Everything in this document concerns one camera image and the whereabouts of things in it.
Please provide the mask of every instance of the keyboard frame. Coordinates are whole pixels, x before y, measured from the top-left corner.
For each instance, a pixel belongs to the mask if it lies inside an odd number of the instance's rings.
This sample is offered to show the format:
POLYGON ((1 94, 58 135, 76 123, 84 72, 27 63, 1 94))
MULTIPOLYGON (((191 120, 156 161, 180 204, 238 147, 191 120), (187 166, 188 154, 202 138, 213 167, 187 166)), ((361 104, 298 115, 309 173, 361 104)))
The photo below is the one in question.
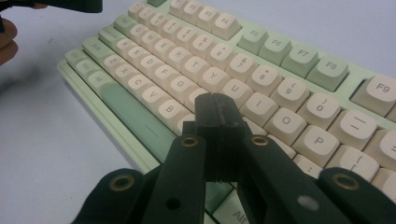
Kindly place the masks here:
MULTIPOLYGON (((193 26, 192 24, 189 24, 188 22, 183 21, 182 19, 179 19, 171 15, 169 13, 170 4, 171 1, 168 0, 165 3, 163 3, 161 6, 155 7, 155 10, 167 15, 172 19, 178 20, 181 25, 193 26)), ((127 14, 127 11, 121 12, 119 15, 121 14, 127 14)), ((274 67, 283 78, 293 77, 299 81, 302 81, 309 89, 310 93, 323 92, 325 94, 330 95, 339 102, 342 110, 356 109, 363 112, 364 114, 376 120, 378 129, 396 130, 396 123, 388 119, 382 118, 381 116, 378 116, 374 112, 371 112, 359 105, 356 105, 349 100, 353 95, 354 91, 359 87, 359 85, 365 79, 368 79, 376 75, 374 71, 365 69, 353 63, 348 63, 348 75, 346 76, 345 80, 342 82, 342 84, 337 88, 335 92, 327 91, 321 88, 320 86, 311 83, 310 81, 307 81, 302 77, 294 75, 293 73, 279 67, 278 65, 270 63, 260 58, 257 55, 254 55, 244 49, 239 48, 237 44, 242 34, 247 29, 247 27, 257 24, 254 24, 253 22, 246 21, 238 17, 237 19, 239 23, 242 25, 242 29, 233 38, 231 38, 228 41, 225 41, 214 35, 211 35, 214 41, 216 41, 217 43, 225 43, 231 46, 236 53, 245 53, 246 55, 253 57, 257 64, 267 64, 274 67)), ((195 27, 200 33, 208 34, 208 32, 201 30, 196 26, 193 27, 195 27)), ((280 33, 268 29, 266 30, 269 35, 271 34, 282 35, 280 33)), ((293 39, 290 39, 290 41, 293 46, 295 46, 297 43, 303 43, 293 39)), ((318 50, 318 57, 320 59, 324 55, 327 55, 326 52, 320 49, 317 50, 318 50)), ((117 116, 111 112, 111 110, 104 104, 104 102, 96 95, 96 93, 94 93, 93 90, 91 90, 88 84, 85 83, 85 81, 67 64, 65 60, 59 62, 58 70, 62 73, 67 83, 78 94, 82 102, 85 105, 87 105, 88 108, 91 110, 91 112, 94 114, 94 116, 98 118, 98 120, 102 124, 103 131, 109 133, 110 136, 113 137, 114 140, 120 145, 120 148, 122 148, 123 152, 126 153, 127 157, 129 157, 127 158, 127 160, 132 159, 132 161, 144 174, 159 165, 158 161, 145 149, 145 147, 139 142, 139 140, 122 124, 122 122, 117 118, 117 116)))

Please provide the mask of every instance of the keycap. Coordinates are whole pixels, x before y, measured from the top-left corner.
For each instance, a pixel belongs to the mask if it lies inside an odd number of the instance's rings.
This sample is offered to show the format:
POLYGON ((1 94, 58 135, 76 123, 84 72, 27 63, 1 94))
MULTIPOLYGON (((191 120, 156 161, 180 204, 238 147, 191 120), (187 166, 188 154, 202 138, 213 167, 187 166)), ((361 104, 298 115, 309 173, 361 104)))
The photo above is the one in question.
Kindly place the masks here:
POLYGON ((157 44, 154 46, 154 50, 152 53, 163 60, 166 61, 170 51, 176 47, 175 43, 170 41, 169 39, 163 38, 160 39, 157 44))
POLYGON ((351 101, 385 117, 396 102, 396 79, 381 75, 367 79, 351 101))
POLYGON ((381 167, 396 171, 396 130, 377 131, 363 152, 378 161, 381 167))
POLYGON ((137 139, 164 162, 175 135, 122 86, 109 86, 102 92, 102 99, 137 139))
POLYGON ((375 175, 372 184, 396 203, 396 172, 380 168, 378 173, 375 175))
POLYGON ((160 33, 163 30, 163 26, 168 21, 168 18, 162 13, 156 13, 150 20, 148 28, 160 33))
POLYGON ((246 54, 239 53, 233 57, 225 71, 230 77, 247 82, 250 74, 252 74, 257 67, 258 65, 254 62, 253 58, 246 54))
POLYGON ((267 38, 268 33, 264 28, 253 26, 245 30, 239 40, 238 47, 257 55, 267 38))
POLYGON ((224 86, 221 92, 233 98, 238 108, 253 94, 253 90, 247 84, 234 78, 224 86))
POLYGON ((259 56, 276 65, 281 65, 291 51, 291 42, 283 35, 271 34, 259 51, 259 56))
POLYGON ((126 90, 130 92, 134 97, 136 97, 139 101, 142 100, 143 92, 149 88, 154 86, 155 84, 145 75, 136 75, 132 77, 128 81, 128 85, 126 90))
POLYGON ((210 67, 198 84, 210 92, 220 92, 230 80, 231 77, 223 70, 217 67, 210 67))
POLYGON ((143 10, 145 8, 145 4, 141 3, 141 2, 135 2, 133 4, 131 4, 131 6, 128 8, 128 15, 131 18, 134 18, 135 20, 137 20, 137 18, 139 17, 139 13, 141 10, 143 10))
POLYGON ((206 59, 210 50, 215 47, 215 41, 209 35, 198 35, 192 42, 190 51, 193 55, 206 59))
POLYGON ((99 65, 91 59, 84 59, 83 61, 77 63, 75 68, 78 74, 84 80, 87 80, 88 76, 93 72, 102 70, 101 67, 99 67, 99 65))
POLYGON ((171 6, 169 8, 169 13, 178 18, 181 18, 183 15, 184 6, 187 5, 190 1, 188 0, 172 0, 171 6))
POLYGON ((174 130, 179 120, 190 111, 175 99, 163 102, 158 109, 158 118, 170 129, 174 130))
POLYGON ((103 71, 97 71, 87 78, 87 83, 99 97, 102 97, 103 91, 107 88, 107 86, 114 84, 115 81, 107 73, 103 71))
POLYGON ((160 105, 170 99, 172 99, 172 97, 166 91, 153 85, 143 91, 140 102, 151 111, 151 113, 159 117, 160 105))
POLYGON ((267 96, 270 96, 281 82, 282 77, 279 73, 273 67, 265 64, 260 65, 247 80, 251 89, 267 96))
POLYGON ((196 26, 210 33, 212 32, 213 24, 218 16, 219 11, 217 9, 213 7, 204 7, 198 15, 196 26))
POLYGON ((175 47, 174 49, 171 50, 171 52, 168 55, 168 58, 166 59, 166 63, 171 65, 173 68, 175 68, 177 71, 181 71, 181 68, 184 66, 184 63, 192 57, 192 54, 182 48, 182 47, 175 47))
POLYGON ((168 89, 169 93, 182 104, 189 95, 198 89, 198 85, 185 76, 176 77, 168 89))
POLYGON ((175 42, 182 48, 190 49, 192 41, 195 40, 196 36, 198 36, 198 34, 194 28, 185 26, 177 33, 175 42))
POLYGON ((300 77, 306 77, 317 62, 318 51, 300 43, 290 51, 281 66, 300 77))
POLYGON ((306 126, 306 122, 291 110, 281 107, 265 124, 264 130, 291 146, 306 126))
POLYGON ((170 39, 171 41, 175 41, 176 34, 180 29, 181 26, 178 21, 170 20, 163 26, 161 35, 167 39, 170 39))
POLYGON ((192 56, 188 61, 184 64, 181 69, 181 74, 188 77, 194 82, 198 82, 202 79, 203 74, 209 69, 210 65, 204 59, 192 56))
POLYGON ((326 167, 341 167, 355 172, 367 181, 371 181, 379 169, 379 164, 360 150, 341 145, 326 167))
POLYGON ((170 83, 178 76, 181 76, 181 74, 175 68, 168 64, 164 64, 157 68, 152 80, 164 90, 168 91, 170 83))
POLYGON ((329 133, 346 144, 362 150, 376 130, 376 122, 358 110, 341 112, 330 126, 329 133))
POLYGON ((233 48, 226 44, 217 44, 209 54, 207 59, 213 66, 218 67, 219 69, 225 70, 230 61, 235 56, 235 52, 233 52, 233 48))
POLYGON ((241 114, 263 126, 279 109, 279 106, 268 96, 255 92, 241 107, 241 114))
POLYGON ((309 92, 304 83, 295 78, 287 77, 271 94, 271 99, 279 106, 296 112, 308 96, 309 92))
POLYGON ((307 80, 328 91, 335 91, 348 73, 347 62, 332 55, 326 55, 312 69, 307 80))
POLYGON ((323 170, 320 166, 300 154, 297 154, 293 161, 304 173, 316 179, 319 178, 319 174, 323 170))
POLYGON ((186 4, 183 8, 183 13, 181 16, 181 19, 183 21, 189 22, 193 25, 195 25, 198 14, 202 10, 202 3, 199 1, 190 1, 189 3, 186 4))
POLYGON ((327 130, 341 110, 341 106, 331 96, 317 92, 299 109, 298 115, 310 124, 327 130))
POLYGON ((233 190, 228 183, 206 183, 205 209, 213 214, 233 190))
POLYGON ((114 71, 123 64, 126 64, 126 61, 121 58, 120 55, 112 54, 103 61, 103 68, 105 68, 110 75, 114 76, 114 71))
POLYGON ((292 147, 323 167, 339 145, 340 142, 332 134, 317 126, 309 125, 292 147))
POLYGON ((224 40, 231 39, 242 26, 234 15, 221 13, 212 28, 212 34, 224 40))
POLYGON ((220 223, 240 224, 248 223, 242 204, 239 201, 236 190, 233 190, 227 199, 221 204, 213 216, 220 223))
POLYGON ((137 21, 127 15, 120 15, 114 21, 114 28, 126 36, 135 25, 137 25, 137 21))
POLYGON ((201 94, 205 94, 208 91, 203 88, 198 88, 192 91, 189 97, 185 100, 184 105, 193 113, 195 113, 195 98, 201 94))

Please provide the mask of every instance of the function key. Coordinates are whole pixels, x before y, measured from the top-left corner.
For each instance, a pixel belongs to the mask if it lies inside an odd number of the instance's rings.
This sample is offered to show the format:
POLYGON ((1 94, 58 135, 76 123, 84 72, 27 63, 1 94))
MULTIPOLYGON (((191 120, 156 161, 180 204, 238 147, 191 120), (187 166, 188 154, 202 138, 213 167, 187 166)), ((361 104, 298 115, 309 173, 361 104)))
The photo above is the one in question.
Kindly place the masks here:
POLYGON ((247 28, 239 40, 238 47, 257 55, 267 38, 268 33, 264 28, 260 26, 247 28))
POLYGON ((396 79, 382 75, 367 79, 351 101, 385 117, 396 102, 396 79))
POLYGON ((213 7, 204 7, 198 15, 196 26, 211 33, 213 24, 218 16, 219 11, 217 9, 213 7))
POLYGON ((184 6, 186 6, 189 2, 190 0, 173 0, 169 8, 169 13, 181 19, 184 6))
POLYGON ((295 46, 282 63, 282 67, 300 77, 306 77, 319 61, 318 51, 306 44, 295 46))
POLYGON ((201 12, 202 3, 199 1, 190 1, 183 9, 182 19, 195 25, 198 14, 201 12))
POLYGON ((242 26, 234 15, 222 13, 215 21, 212 34, 224 40, 230 40, 241 29, 242 26))
POLYGON ((291 42, 283 35, 271 34, 259 51, 259 57, 280 65, 291 51, 291 42))
POLYGON ((347 62, 335 56, 326 55, 306 79, 328 91, 335 91, 346 76, 347 62))

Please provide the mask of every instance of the screw hole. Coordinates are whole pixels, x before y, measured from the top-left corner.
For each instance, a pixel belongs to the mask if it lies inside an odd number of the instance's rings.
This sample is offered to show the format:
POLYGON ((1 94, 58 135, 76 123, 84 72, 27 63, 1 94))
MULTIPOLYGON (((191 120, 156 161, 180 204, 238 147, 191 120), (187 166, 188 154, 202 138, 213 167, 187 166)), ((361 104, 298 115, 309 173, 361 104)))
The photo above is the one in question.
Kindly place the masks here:
POLYGON ((253 136, 251 138, 251 142, 256 146, 267 146, 269 144, 268 139, 261 137, 261 136, 253 136))
POLYGON ((114 191, 124 191, 134 185, 132 175, 117 175, 110 181, 110 188, 114 191))

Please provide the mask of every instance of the cream keycap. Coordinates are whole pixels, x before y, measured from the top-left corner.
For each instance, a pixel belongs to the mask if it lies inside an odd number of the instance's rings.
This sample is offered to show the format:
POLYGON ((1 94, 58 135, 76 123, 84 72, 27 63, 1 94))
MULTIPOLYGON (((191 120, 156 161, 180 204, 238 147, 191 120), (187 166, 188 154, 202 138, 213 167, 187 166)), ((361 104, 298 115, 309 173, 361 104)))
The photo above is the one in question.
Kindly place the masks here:
POLYGON ((308 96, 308 88, 303 82, 292 77, 287 77, 271 94, 271 99, 273 99, 279 106, 286 107, 287 109, 296 112, 308 96))
POLYGON ((332 134, 317 126, 309 125, 293 144, 293 148, 323 167, 339 145, 340 142, 332 134))
POLYGON ((311 95, 297 114, 306 122, 327 130, 340 110, 338 101, 325 93, 317 92, 311 95))
POLYGON ((270 96, 281 82, 282 77, 275 68, 262 64, 253 72, 247 84, 254 91, 270 96))
POLYGON ((371 183, 396 203, 396 172, 380 168, 371 183))
POLYGON ((225 71, 230 77, 247 82, 257 67, 258 65, 254 62, 253 58, 239 53, 233 57, 225 71))
POLYGON ((268 96, 254 92, 241 107, 241 114, 263 126, 279 109, 279 106, 268 96))
POLYGON ((376 121, 358 110, 341 112, 330 126, 329 133, 342 144, 362 150, 376 130, 376 121))
POLYGON ((158 118, 170 129, 174 130, 177 123, 190 111, 177 100, 170 99, 162 103, 158 109, 158 118))
POLYGON ((363 152, 382 167, 396 172, 396 130, 377 131, 363 152))
POLYGON ((341 167, 355 172, 367 181, 371 181, 379 169, 379 164, 362 151, 354 147, 341 145, 326 167, 341 167))
POLYGON ((319 174, 323 170, 320 166, 300 154, 297 154, 293 161, 304 173, 316 179, 319 178, 319 174))
POLYGON ((291 110, 281 107, 265 124, 264 130, 291 146, 305 126, 306 122, 303 118, 291 110))
POLYGON ((231 79, 222 89, 221 93, 233 98, 238 108, 253 94, 253 90, 237 79, 231 79))
POLYGON ((234 15, 221 13, 212 28, 212 34, 224 40, 230 40, 242 26, 234 15))
POLYGON ((220 92, 230 80, 231 77, 223 70, 217 67, 210 67, 198 84, 210 92, 220 92))

